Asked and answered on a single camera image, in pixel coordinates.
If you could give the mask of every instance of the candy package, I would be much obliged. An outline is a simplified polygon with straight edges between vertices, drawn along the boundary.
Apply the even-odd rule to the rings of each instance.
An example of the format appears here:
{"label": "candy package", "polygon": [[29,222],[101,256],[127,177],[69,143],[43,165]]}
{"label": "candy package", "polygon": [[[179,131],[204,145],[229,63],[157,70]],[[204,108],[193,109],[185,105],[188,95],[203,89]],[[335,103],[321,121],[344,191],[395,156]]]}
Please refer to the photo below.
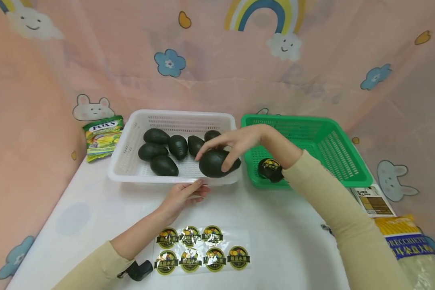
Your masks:
{"label": "candy package", "polygon": [[87,162],[113,154],[123,128],[122,116],[114,116],[85,125],[83,129],[87,141]]}

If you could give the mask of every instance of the tabletop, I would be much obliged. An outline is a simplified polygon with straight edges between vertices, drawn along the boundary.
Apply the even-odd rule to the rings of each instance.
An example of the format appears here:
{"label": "tabletop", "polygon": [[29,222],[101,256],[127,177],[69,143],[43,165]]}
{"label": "tabletop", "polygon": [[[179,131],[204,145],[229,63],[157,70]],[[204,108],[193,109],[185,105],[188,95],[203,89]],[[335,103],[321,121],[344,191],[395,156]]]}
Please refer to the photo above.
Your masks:
{"label": "tabletop", "polygon": [[[108,158],[80,165],[8,290],[51,289],[89,253],[157,208],[171,187],[111,181],[109,164]],[[243,174],[235,184],[212,187],[212,193],[185,209],[172,227],[217,225],[223,231],[247,233],[251,267],[168,276],[153,270],[140,282],[128,276],[117,280],[113,289],[196,285],[207,290],[348,290],[336,240],[321,228],[323,223],[294,191],[259,190]],[[152,261],[154,250],[152,241],[136,257],[138,263]]]}

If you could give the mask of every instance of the green plastic basket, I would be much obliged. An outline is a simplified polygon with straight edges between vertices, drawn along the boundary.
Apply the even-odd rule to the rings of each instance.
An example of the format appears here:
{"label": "green plastic basket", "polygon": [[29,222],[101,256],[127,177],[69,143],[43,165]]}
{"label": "green plastic basket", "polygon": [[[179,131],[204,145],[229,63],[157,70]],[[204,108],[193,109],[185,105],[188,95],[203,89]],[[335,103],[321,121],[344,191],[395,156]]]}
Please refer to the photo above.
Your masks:
{"label": "green plastic basket", "polygon": [[[242,127],[267,124],[318,159],[345,187],[369,187],[372,176],[340,125],[327,118],[306,116],[244,115]],[[245,153],[248,176],[259,189],[287,189],[287,181],[271,183],[258,174],[261,159],[272,158],[258,146]]]}

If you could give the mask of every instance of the cloud print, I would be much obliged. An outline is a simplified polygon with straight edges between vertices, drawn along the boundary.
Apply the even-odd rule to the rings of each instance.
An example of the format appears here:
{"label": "cloud print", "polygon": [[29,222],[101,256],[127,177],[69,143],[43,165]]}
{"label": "cloud print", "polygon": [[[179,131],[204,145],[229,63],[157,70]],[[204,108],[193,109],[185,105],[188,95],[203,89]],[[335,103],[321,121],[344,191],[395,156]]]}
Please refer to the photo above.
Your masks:
{"label": "cloud print", "polygon": [[26,39],[64,38],[61,31],[53,25],[52,20],[45,14],[29,7],[22,7],[15,12],[6,13],[12,30]]}
{"label": "cloud print", "polygon": [[296,34],[283,35],[276,33],[271,39],[266,41],[266,45],[271,49],[271,54],[279,57],[281,60],[290,59],[291,61],[297,61],[300,58],[302,41]]}

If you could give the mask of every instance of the dark green avocado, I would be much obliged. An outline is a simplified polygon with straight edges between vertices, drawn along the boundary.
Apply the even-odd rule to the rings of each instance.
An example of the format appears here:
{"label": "dark green avocado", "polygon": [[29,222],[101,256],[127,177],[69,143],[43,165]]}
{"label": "dark green avocado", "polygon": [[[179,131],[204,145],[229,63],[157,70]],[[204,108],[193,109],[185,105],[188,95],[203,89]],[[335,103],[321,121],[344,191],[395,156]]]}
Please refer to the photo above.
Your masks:
{"label": "dark green avocado", "polygon": [[147,143],[166,145],[169,141],[169,135],[161,129],[151,128],[143,134],[143,140]]}
{"label": "dark green avocado", "polygon": [[205,133],[205,142],[208,142],[212,138],[216,138],[219,135],[221,135],[220,132],[216,130],[209,130],[208,132]]}
{"label": "dark green avocado", "polygon": [[242,162],[240,159],[237,159],[229,171],[221,171],[222,164],[224,163],[227,155],[229,155],[229,152],[222,149],[212,149],[204,153],[200,158],[199,164],[201,173],[208,177],[220,178],[239,168]]}
{"label": "dark green avocado", "polygon": [[282,175],[282,166],[272,158],[265,158],[259,162],[258,174],[260,177],[269,179],[272,183],[284,179],[284,176]]}
{"label": "dark green avocado", "polygon": [[158,176],[178,176],[179,168],[169,156],[158,155],[151,159],[151,170]]}
{"label": "dark green avocado", "polygon": [[169,138],[169,151],[177,160],[183,160],[187,156],[187,140],[180,135]]}
{"label": "dark green avocado", "polygon": [[203,144],[205,143],[205,141],[203,141],[200,137],[196,137],[196,136],[189,136],[187,138],[188,144],[189,144],[189,152],[190,155],[192,155],[193,157],[195,157],[198,152],[200,151],[201,147],[203,146]]}
{"label": "dark green avocado", "polygon": [[158,155],[168,155],[166,147],[156,143],[145,143],[139,149],[139,157],[142,160],[150,161]]}

